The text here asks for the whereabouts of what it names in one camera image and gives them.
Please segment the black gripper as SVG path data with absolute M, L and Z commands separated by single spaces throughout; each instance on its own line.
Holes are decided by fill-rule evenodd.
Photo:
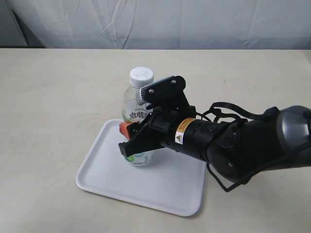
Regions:
M 142 122 L 122 122 L 120 133 L 127 139 L 120 142 L 120 153 L 124 157 L 134 154 L 169 148 L 177 152 L 196 152 L 196 109 L 178 107 L 165 115 L 157 109 Z

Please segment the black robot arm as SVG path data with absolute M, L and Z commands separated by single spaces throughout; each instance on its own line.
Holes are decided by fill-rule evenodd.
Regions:
M 126 142 L 119 148 L 125 157 L 169 148 L 207 163 L 233 183 L 261 171 L 310 166 L 310 109 L 273 107 L 259 116 L 232 117 L 232 122 L 208 121 L 192 111 L 157 109 L 142 122 L 120 124 Z

